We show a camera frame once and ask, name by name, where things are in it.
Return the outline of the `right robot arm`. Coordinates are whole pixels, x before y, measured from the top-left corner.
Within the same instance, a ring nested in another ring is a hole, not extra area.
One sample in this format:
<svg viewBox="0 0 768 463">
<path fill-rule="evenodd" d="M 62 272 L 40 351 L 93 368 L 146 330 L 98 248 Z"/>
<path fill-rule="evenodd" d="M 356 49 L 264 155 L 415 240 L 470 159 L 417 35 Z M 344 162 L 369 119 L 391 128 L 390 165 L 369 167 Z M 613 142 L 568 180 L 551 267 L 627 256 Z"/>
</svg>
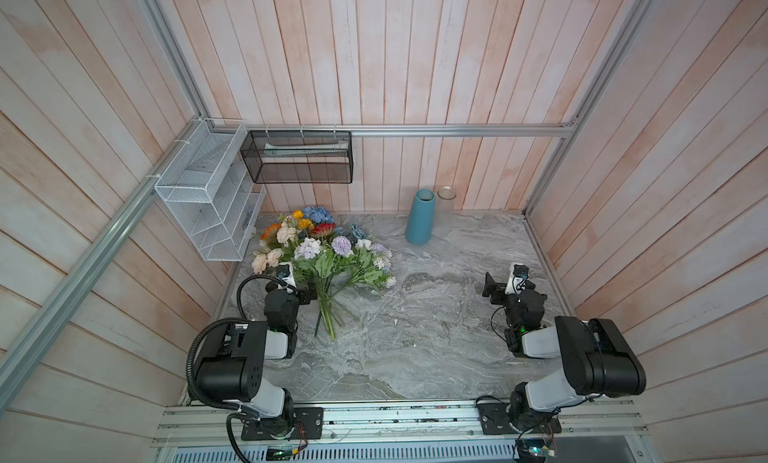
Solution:
<svg viewBox="0 0 768 463">
<path fill-rule="evenodd" d="M 505 283 L 486 274 L 482 295 L 504 312 L 499 337 L 514 356 L 560 362 L 551 374 L 516 385 L 506 406 L 513 429 L 524 434 L 566 408 L 645 391 L 645 370 L 612 320 L 557 316 L 553 325 L 543 325 L 547 296 L 536 290 L 527 266 L 515 264 Z"/>
</svg>

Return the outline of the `blue hydrangea flower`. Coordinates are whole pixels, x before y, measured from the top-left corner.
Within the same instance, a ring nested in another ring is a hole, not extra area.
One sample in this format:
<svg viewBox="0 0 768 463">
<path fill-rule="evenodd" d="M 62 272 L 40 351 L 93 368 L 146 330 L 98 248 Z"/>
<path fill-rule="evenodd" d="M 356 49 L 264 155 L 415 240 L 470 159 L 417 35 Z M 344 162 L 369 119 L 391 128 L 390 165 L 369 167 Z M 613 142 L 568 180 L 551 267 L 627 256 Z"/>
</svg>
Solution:
<svg viewBox="0 0 768 463">
<path fill-rule="evenodd" d="M 335 222 L 329 210 L 323 206 L 308 206 L 302 212 L 304 217 L 315 225 Z"/>
</svg>

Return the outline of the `cream peach carnation bunch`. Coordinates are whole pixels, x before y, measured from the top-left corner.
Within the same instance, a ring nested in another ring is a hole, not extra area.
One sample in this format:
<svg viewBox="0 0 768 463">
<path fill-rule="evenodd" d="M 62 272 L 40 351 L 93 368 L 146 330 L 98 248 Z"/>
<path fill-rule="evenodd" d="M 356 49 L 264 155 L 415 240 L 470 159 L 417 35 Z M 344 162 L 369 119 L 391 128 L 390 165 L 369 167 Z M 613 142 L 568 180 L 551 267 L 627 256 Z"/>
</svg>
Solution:
<svg viewBox="0 0 768 463">
<path fill-rule="evenodd" d="M 259 239 L 259 248 L 253 254 L 251 268 L 255 274 L 264 274 L 269 268 L 275 268 L 292 251 L 298 241 L 298 229 L 286 222 L 271 241 Z"/>
</svg>

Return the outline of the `black mesh basket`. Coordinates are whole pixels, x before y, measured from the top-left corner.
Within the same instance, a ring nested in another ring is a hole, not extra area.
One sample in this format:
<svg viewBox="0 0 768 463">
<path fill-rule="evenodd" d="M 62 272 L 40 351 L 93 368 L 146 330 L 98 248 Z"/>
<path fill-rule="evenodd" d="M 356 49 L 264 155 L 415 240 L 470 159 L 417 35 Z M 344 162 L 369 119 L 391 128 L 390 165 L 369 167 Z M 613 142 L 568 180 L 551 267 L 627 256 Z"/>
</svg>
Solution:
<svg viewBox="0 0 768 463">
<path fill-rule="evenodd" d="M 352 136 L 346 131 L 250 130 L 240 155 L 257 184 L 350 184 Z"/>
</svg>

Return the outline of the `teal ceramic vase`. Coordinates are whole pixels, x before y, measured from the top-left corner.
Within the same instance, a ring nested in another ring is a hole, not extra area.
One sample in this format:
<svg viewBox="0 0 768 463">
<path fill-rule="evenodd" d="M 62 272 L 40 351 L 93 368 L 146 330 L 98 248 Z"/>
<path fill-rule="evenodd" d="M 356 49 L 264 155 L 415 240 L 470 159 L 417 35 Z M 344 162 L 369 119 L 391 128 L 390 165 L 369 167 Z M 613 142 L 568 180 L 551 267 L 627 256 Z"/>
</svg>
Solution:
<svg viewBox="0 0 768 463">
<path fill-rule="evenodd" d="M 436 195 L 432 190 L 424 188 L 415 193 L 406 227 L 409 243 L 424 245 L 431 239 L 435 203 Z"/>
</svg>

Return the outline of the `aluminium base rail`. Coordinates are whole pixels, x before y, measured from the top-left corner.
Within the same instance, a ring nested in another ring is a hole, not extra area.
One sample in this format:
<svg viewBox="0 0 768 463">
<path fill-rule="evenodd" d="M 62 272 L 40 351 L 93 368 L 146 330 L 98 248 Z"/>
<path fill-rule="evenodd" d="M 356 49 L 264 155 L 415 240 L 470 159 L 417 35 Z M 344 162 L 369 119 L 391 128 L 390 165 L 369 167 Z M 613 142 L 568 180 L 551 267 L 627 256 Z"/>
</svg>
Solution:
<svg viewBox="0 0 768 463">
<path fill-rule="evenodd" d="M 239 441 L 251 462 L 513 462 L 522 444 L 549 462 L 658 462 L 630 399 L 566 408 L 520 434 L 495 399 L 301 403 L 289 440 Z"/>
</svg>

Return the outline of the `dusty blue rose bunch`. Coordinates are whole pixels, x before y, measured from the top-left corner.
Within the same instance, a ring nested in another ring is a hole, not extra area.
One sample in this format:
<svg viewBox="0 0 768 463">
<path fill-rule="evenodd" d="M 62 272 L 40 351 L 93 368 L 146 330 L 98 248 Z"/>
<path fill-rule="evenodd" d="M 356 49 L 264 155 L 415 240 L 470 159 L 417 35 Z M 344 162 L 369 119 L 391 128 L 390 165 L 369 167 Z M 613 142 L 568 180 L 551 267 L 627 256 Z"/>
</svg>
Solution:
<svg viewBox="0 0 768 463">
<path fill-rule="evenodd" d="M 356 243 L 360 239 L 370 239 L 370 235 L 362 227 L 356 224 L 349 225 L 347 236 L 353 243 Z"/>
</svg>

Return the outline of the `clear glass vase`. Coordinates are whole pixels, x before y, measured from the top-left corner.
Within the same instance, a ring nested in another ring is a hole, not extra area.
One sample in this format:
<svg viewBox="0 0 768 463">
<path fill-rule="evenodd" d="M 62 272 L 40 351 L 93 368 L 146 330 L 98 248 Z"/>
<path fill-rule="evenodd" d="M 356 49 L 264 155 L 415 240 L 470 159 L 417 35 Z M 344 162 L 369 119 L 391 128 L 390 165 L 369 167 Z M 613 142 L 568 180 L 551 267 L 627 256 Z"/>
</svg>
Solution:
<svg viewBox="0 0 768 463">
<path fill-rule="evenodd" d="M 442 186 L 436 192 L 434 228 L 436 232 L 449 231 L 455 211 L 457 193 L 450 186 Z"/>
</svg>

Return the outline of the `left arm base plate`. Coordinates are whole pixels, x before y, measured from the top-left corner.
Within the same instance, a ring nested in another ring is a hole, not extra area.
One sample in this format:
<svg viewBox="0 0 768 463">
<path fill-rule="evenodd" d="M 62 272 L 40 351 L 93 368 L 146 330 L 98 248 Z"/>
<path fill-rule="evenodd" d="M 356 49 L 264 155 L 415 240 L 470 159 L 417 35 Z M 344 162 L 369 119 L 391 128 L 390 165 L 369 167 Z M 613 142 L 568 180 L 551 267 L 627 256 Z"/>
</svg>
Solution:
<svg viewBox="0 0 768 463">
<path fill-rule="evenodd" d="M 241 438 L 246 442 L 315 440 L 321 438 L 323 424 L 322 407 L 299 406 L 285 409 L 281 416 L 261 418 L 245 424 Z"/>
</svg>

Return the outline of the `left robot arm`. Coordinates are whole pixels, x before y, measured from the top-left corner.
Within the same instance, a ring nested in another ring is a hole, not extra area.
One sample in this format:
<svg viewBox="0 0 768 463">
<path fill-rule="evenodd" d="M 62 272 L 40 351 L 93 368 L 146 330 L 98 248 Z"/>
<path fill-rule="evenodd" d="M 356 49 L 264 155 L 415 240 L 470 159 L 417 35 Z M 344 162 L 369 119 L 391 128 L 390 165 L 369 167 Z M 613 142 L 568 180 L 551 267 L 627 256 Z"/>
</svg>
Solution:
<svg viewBox="0 0 768 463">
<path fill-rule="evenodd" d="M 237 317 L 210 323 L 193 340 L 185 363 L 187 392 L 206 406 L 230 410 L 229 419 L 244 424 L 243 439 L 302 438 L 305 425 L 289 390 L 270 383 L 264 368 L 267 360 L 293 357 L 299 308 L 317 297 L 316 290 L 270 278 L 265 318 L 252 320 L 245 312 L 242 291 L 258 278 L 248 277 L 238 286 Z"/>
</svg>

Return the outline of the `lilac white flower bunch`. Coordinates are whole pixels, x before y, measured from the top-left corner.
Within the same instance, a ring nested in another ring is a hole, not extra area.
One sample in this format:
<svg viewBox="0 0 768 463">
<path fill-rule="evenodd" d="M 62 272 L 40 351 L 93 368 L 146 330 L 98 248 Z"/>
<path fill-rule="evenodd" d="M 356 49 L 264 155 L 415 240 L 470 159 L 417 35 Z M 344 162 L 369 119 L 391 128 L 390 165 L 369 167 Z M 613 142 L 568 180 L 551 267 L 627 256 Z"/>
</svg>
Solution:
<svg viewBox="0 0 768 463">
<path fill-rule="evenodd" d="M 297 280 L 316 290 L 320 321 L 332 342 L 337 339 L 336 327 L 343 323 L 339 310 L 345 310 L 336 303 L 337 294 L 353 286 L 392 288 L 397 279 L 391 259 L 391 252 L 383 245 L 369 239 L 353 243 L 343 235 L 330 240 L 307 237 L 294 249 L 291 263 Z"/>
</svg>

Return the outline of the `orange flower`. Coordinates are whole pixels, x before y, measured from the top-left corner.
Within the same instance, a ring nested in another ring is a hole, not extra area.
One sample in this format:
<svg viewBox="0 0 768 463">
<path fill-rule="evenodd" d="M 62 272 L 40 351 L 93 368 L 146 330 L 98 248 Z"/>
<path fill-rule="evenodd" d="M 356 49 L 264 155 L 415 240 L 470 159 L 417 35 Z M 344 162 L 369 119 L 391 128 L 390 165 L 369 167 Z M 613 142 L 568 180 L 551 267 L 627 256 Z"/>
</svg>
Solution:
<svg viewBox="0 0 768 463">
<path fill-rule="evenodd" d="M 267 227 L 264 232 L 262 233 L 260 239 L 262 241 L 271 241 L 276 238 L 276 235 L 278 231 L 280 230 L 282 224 L 280 222 L 274 223 Z"/>
</svg>

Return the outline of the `yellow flower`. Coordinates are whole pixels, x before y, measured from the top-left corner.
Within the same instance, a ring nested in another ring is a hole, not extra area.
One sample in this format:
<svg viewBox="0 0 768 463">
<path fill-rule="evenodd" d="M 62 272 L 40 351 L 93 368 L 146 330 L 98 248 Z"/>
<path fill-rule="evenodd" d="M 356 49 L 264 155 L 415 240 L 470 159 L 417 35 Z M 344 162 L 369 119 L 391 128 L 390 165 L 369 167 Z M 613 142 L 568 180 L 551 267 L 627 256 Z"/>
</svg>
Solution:
<svg viewBox="0 0 768 463">
<path fill-rule="evenodd" d="M 314 228 L 314 223 L 308 217 L 306 217 L 302 210 L 296 210 L 292 213 L 292 219 L 296 223 L 299 230 L 311 231 Z"/>
</svg>

